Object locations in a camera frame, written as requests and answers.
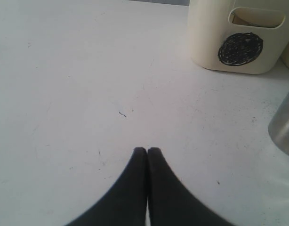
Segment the black scribbled circle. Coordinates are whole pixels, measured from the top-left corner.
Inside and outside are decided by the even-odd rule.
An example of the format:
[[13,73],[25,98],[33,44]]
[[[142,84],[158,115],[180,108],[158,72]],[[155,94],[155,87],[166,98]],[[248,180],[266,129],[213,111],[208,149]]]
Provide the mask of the black scribbled circle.
[[229,36],[219,49],[219,60],[228,66],[241,66],[256,60],[263,50],[264,41],[254,33]]

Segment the stainless steel cup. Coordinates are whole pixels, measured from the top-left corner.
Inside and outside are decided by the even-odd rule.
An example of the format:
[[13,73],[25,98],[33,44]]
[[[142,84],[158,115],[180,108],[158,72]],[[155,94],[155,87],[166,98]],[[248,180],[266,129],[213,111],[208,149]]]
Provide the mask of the stainless steel cup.
[[272,141],[289,155],[289,93],[269,124]]

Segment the black circle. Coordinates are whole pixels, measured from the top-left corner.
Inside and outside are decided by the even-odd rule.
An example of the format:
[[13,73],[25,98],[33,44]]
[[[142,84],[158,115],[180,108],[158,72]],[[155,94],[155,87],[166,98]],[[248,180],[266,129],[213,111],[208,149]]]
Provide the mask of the black circle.
[[229,36],[219,49],[219,60],[228,66],[241,66],[256,60],[263,50],[264,41],[254,33]]

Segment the table surface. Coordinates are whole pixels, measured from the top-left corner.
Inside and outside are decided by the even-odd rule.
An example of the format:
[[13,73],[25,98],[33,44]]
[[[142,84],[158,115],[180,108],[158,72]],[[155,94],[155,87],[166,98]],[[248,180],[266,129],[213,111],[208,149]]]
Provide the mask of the table surface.
[[0,1],[0,226],[64,225],[136,146],[240,226],[289,226],[289,157],[267,126],[289,90],[189,58],[185,6]]

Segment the black marker drawing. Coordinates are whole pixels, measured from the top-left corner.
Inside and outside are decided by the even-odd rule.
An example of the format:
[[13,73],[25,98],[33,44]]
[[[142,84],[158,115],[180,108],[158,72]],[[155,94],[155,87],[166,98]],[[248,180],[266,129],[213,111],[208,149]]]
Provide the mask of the black marker drawing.
[[264,41],[254,33],[229,36],[219,49],[219,60],[228,66],[241,66],[256,60],[263,50]]

